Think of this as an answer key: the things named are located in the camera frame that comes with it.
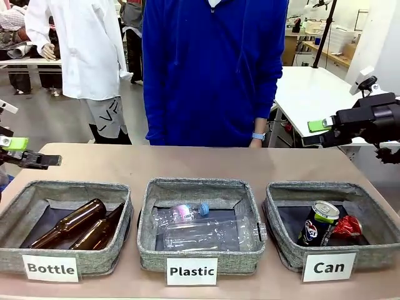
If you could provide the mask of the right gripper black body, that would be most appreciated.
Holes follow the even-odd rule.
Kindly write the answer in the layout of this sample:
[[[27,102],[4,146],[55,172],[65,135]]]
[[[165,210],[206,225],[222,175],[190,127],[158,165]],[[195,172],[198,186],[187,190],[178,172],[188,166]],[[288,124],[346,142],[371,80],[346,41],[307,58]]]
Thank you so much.
[[[336,137],[363,138],[369,144],[400,140],[400,100],[392,92],[357,100],[336,113]]]

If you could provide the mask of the crushed red can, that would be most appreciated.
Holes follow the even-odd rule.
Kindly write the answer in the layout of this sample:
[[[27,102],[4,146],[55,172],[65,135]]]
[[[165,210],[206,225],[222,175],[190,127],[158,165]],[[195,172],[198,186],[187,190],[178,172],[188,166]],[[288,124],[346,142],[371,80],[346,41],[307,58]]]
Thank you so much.
[[[345,238],[358,237],[363,234],[363,227],[356,217],[347,215],[339,219],[333,234]]]

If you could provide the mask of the black Pepsi can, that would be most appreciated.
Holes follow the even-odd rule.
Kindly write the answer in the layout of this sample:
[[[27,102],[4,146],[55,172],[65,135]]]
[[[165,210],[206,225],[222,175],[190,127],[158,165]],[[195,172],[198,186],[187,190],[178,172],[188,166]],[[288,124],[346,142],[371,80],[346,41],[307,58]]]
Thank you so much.
[[[339,220],[339,209],[326,201],[315,201],[307,215],[297,245],[303,247],[327,246]]]

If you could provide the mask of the brown glass bottle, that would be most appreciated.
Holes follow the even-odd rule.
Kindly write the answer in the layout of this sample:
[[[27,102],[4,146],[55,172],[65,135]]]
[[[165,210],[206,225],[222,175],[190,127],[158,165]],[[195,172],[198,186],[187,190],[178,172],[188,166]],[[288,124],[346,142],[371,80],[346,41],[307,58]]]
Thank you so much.
[[[104,219],[98,220],[91,226],[74,244],[70,250],[101,250],[104,249],[110,239],[113,238],[118,226],[124,204],[120,204]]]
[[[29,249],[54,249],[65,240],[78,237],[105,215],[104,203],[95,198],[59,220],[52,229],[34,241]]]

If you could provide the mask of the small plastic bottle blue cap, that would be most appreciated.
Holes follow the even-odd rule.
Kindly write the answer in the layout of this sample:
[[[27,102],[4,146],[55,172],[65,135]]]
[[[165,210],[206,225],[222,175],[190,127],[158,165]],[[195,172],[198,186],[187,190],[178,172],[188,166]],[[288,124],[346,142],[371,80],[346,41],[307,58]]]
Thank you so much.
[[[156,209],[153,217],[158,226],[166,226],[172,223],[193,221],[208,216],[209,205],[202,202],[200,204],[180,204],[169,209]]]

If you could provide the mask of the large clear plastic bottle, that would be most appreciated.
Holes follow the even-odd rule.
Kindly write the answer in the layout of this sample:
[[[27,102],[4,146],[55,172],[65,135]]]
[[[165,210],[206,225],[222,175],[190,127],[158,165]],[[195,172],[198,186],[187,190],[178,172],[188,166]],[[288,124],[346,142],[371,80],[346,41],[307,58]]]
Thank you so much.
[[[165,229],[165,251],[252,252],[268,237],[266,226],[247,216],[224,216],[177,222]]]

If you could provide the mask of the person left forearm blue sleeve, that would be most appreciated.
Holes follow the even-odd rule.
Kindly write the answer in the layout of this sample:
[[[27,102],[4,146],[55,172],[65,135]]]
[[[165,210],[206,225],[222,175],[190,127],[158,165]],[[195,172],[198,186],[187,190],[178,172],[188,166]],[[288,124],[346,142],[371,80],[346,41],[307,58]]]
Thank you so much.
[[[269,112],[275,100],[278,79],[283,75],[281,55],[262,58],[257,67],[254,107],[254,133],[265,134]]]

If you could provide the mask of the grey fabric basket Can label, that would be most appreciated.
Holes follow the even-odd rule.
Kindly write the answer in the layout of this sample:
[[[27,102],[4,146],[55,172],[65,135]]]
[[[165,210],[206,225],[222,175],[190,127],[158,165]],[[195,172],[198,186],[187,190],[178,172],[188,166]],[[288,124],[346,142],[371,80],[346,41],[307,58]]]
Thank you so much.
[[[296,242],[316,201],[339,209],[340,217],[354,216],[362,234],[356,238],[331,237],[328,244],[302,247]],[[386,269],[400,257],[400,217],[391,216],[363,187],[349,182],[285,181],[266,187],[262,209],[282,263],[301,272],[307,254],[355,252],[356,271]]]

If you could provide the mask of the grey fabric basket Plastic label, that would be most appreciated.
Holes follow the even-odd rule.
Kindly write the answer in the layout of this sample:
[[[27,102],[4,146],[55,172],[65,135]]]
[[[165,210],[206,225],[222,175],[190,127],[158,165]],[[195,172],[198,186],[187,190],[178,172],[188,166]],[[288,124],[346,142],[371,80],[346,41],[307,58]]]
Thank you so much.
[[[248,275],[256,271],[266,248],[265,243],[252,252],[165,251],[166,226],[158,226],[153,217],[156,209],[180,204],[209,205],[206,218],[247,216],[263,223],[249,184],[236,179],[156,178],[147,184],[137,224],[137,248],[141,266],[147,271],[166,271],[167,258],[217,258],[218,274]]]

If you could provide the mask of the wooden desk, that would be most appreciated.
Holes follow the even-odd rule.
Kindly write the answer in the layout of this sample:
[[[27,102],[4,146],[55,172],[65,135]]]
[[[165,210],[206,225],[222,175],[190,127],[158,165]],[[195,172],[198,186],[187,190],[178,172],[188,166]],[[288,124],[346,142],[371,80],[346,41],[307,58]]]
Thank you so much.
[[[302,41],[301,43],[304,46],[311,48],[312,51],[318,51],[318,49],[319,49],[319,46],[315,45],[313,41]],[[344,66],[345,68],[349,68],[351,65],[351,59],[344,56],[342,53],[332,54],[332,53],[329,53],[329,52],[323,50],[321,55],[324,56],[325,58],[328,58],[328,59],[334,61],[335,63],[338,63],[341,66]]]

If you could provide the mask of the long white table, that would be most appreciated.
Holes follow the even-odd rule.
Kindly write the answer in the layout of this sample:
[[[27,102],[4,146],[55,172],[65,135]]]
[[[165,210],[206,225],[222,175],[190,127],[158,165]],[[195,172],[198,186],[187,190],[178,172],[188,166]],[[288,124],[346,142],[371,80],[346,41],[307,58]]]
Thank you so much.
[[[48,61],[44,58],[29,58],[24,57],[21,59],[9,59],[0,61],[0,66],[61,66],[62,61],[60,59],[55,61]]]

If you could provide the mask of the black tripod pole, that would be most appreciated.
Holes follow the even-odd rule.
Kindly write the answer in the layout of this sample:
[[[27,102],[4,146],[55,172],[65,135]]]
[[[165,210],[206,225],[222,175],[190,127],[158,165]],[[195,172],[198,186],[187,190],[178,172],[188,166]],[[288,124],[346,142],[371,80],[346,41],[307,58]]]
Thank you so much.
[[[312,65],[312,68],[317,69],[318,68],[318,64],[319,64],[319,60],[324,48],[324,44],[326,42],[326,38],[328,36],[328,32],[329,29],[331,27],[332,21],[333,21],[333,14],[334,14],[334,10],[336,8],[336,4],[337,4],[337,0],[318,0],[318,2],[316,4],[313,5],[313,8],[319,8],[324,6],[326,9],[328,9],[328,5],[331,4],[331,8],[330,8],[330,12],[329,12],[329,16],[326,19],[326,25],[322,34],[322,38],[320,40],[320,44],[319,44],[319,49],[317,51],[314,63]]]

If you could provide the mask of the white Bottle label card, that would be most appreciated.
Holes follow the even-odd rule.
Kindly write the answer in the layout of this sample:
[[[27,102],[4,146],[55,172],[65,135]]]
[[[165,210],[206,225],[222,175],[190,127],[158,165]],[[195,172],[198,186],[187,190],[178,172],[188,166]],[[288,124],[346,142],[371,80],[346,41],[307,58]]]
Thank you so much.
[[[26,277],[33,281],[78,283],[79,275],[74,257],[22,255]]]

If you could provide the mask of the person in blue hoodie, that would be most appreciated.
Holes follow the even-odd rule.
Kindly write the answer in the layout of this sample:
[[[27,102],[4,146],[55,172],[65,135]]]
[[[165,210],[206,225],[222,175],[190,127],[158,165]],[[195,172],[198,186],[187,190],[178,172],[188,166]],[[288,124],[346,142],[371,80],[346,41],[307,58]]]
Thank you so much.
[[[284,51],[288,0],[146,0],[142,28],[147,140],[248,148],[256,74]]]

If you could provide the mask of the white Plastic label card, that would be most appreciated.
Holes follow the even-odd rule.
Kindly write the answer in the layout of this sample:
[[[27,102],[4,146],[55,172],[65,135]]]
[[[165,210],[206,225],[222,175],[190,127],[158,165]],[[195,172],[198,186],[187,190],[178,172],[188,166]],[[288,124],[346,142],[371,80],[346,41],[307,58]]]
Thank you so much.
[[[218,259],[167,258],[166,284],[168,286],[215,286]]]

